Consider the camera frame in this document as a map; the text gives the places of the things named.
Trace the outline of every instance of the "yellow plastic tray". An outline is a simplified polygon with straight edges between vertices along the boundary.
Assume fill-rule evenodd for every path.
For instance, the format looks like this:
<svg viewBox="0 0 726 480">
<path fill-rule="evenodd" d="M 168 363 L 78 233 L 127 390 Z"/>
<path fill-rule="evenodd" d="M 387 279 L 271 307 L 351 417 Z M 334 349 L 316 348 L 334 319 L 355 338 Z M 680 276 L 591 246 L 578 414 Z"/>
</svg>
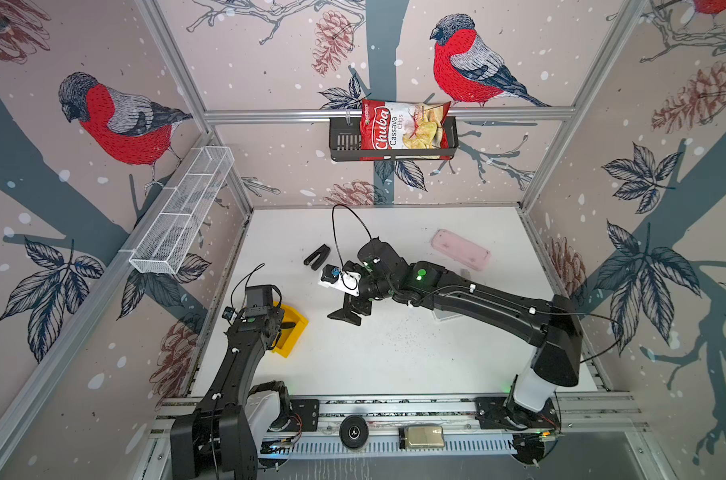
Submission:
<svg viewBox="0 0 726 480">
<path fill-rule="evenodd" d="M 294 345 L 296 345 L 296 341 L 299 340 L 301 333 L 305 331 L 305 327 L 309 321 L 307 321 L 307 319 L 305 319 L 304 316 L 297 312 L 292 306 L 288 306 L 283 303 L 280 308 L 283 312 L 285 312 L 283 315 L 283 322 L 293 322 L 296 326 L 292 329 L 282 331 L 280 340 L 278 340 L 278 344 L 273 349 L 273 352 L 279 353 L 284 358 L 289 358 L 291 350 L 293 350 Z"/>
</svg>

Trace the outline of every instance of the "black round tape roll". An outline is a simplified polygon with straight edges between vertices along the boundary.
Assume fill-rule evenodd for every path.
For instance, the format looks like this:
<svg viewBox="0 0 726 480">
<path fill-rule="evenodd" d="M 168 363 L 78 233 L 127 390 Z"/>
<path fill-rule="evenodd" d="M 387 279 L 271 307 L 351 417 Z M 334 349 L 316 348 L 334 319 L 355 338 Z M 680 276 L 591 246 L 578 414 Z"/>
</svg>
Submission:
<svg viewBox="0 0 726 480">
<path fill-rule="evenodd" d="M 368 424 L 361 416 L 349 416 L 341 423 L 339 438 L 345 447 L 359 450 L 368 441 Z"/>
</svg>

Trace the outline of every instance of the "red chip bag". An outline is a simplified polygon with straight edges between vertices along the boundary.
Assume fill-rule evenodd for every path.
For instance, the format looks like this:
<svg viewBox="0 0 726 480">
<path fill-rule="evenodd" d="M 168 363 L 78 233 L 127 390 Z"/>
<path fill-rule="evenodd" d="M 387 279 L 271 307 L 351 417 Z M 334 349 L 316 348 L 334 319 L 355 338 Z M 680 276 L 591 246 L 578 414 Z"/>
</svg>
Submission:
<svg viewBox="0 0 726 480">
<path fill-rule="evenodd" d="M 448 148 L 443 122 L 451 104 L 403 104 L 390 101 L 363 101 L 361 148 L 363 150 L 405 150 Z M 408 155 L 396 158 L 445 159 L 438 155 Z M 361 160 L 383 160 L 363 157 Z"/>
</svg>

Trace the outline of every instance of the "white wire mesh basket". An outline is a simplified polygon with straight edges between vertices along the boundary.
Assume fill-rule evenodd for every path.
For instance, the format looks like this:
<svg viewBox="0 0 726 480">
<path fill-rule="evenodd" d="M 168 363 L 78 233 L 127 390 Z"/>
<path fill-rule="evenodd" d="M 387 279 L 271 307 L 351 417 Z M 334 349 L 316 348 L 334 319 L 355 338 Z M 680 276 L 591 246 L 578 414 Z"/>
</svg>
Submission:
<svg viewBox="0 0 726 480">
<path fill-rule="evenodd" d="M 128 261 L 142 274 L 176 274 L 233 166 L 227 147 L 203 147 Z"/>
</svg>

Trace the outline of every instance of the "pink case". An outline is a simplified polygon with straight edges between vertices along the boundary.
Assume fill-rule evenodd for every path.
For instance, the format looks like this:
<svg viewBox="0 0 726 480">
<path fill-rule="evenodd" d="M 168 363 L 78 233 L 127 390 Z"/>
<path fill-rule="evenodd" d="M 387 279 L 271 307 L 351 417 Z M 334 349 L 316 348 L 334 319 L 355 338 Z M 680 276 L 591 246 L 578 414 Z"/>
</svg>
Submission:
<svg viewBox="0 0 726 480">
<path fill-rule="evenodd" d="M 432 237 L 432 247 L 473 270 L 483 270 L 491 258 L 491 252 L 454 232 L 440 229 Z"/>
</svg>

